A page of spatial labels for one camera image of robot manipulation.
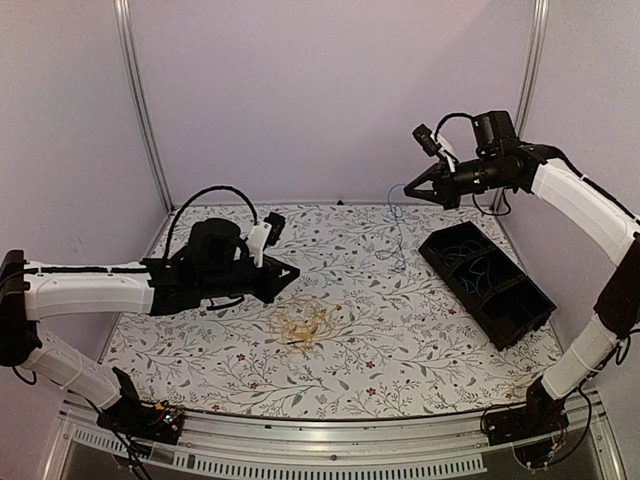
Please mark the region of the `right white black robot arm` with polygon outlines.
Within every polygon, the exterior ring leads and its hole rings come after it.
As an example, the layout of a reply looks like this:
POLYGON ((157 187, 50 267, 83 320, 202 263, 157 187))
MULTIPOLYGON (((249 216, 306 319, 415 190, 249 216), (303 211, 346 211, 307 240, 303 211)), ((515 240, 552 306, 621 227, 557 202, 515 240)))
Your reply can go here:
POLYGON ((555 207, 606 254, 615 271, 598 296, 591 320, 568 351, 528 389, 517 427, 537 436, 552 424, 558 403, 614 352, 639 323, 639 218, 582 174, 550 145, 522 141, 504 110, 469 119, 476 159, 460 162, 437 129, 417 126, 412 136, 437 163, 405 186, 406 196, 456 209, 464 195, 522 190, 555 207))

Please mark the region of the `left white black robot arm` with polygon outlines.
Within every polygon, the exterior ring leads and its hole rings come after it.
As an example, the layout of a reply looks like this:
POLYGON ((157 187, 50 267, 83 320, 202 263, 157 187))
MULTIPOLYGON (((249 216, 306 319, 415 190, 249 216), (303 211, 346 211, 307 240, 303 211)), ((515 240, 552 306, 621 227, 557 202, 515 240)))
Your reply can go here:
POLYGON ((149 415, 130 377, 88 359, 39 322, 94 313, 170 316, 219 298, 229 307, 247 296, 271 304, 300 275, 265 252, 283 228, 270 216, 243 236, 234 222, 212 218, 194 224, 172 255, 115 266, 54 266, 11 250, 1 264, 1 364, 44 376, 109 409, 126 433, 141 433, 149 415))

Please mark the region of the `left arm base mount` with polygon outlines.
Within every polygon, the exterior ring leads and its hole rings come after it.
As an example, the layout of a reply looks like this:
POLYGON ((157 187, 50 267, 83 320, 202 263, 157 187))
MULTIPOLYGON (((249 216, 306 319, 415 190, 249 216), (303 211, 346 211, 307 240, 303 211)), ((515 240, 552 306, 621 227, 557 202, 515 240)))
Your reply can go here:
POLYGON ((113 367, 119 381, 120 397, 109 408, 101 409, 97 425, 125 436, 176 445, 184 424, 184 408, 167 400, 143 402, 127 373, 113 367))

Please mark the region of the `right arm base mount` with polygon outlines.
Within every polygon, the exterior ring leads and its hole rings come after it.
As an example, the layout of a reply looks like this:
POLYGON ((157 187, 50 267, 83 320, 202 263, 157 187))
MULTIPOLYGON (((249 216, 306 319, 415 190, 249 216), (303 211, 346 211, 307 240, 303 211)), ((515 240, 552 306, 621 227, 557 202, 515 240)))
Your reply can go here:
POLYGON ((568 416, 564 402, 533 396, 520 407, 503 406, 502 410, 492 406, 481 416, 480 429, 491 446, 530 440, 543 436, 538 442, 517 446, 516 460, 527 469, 548 467, 564 446, 568 416))

